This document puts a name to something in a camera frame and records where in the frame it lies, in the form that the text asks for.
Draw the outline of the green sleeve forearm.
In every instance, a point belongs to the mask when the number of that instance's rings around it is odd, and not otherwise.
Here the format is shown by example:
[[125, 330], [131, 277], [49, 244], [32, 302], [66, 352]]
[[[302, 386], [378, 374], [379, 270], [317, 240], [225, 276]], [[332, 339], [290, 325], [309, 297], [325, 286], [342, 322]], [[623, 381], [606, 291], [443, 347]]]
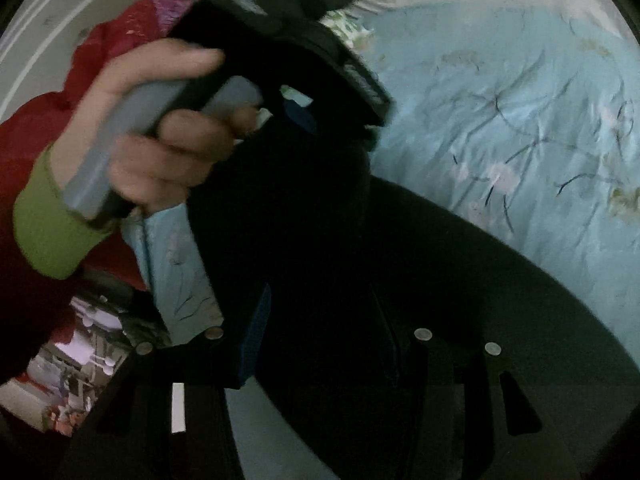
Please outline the green sleeve forearm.
[[48, 146], [36, 159], [13, 206], [14, 238], [29, 265], [46, 278], [63, 281], [115, 227], [94, 228], [62, 199], [50, 165]]

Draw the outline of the person left hand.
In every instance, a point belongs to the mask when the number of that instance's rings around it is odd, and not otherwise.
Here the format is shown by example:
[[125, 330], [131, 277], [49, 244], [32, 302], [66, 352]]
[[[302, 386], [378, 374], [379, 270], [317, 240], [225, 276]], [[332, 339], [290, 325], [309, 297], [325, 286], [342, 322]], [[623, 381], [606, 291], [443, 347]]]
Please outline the person left hand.
[[184, 203], [256, 128], [258, 90], [216, 81], [222, 62], [218, 50], [175, 39], [108, 62], [51, 151], [64, 205], [98, 221], [118, 206], [154, 214]]

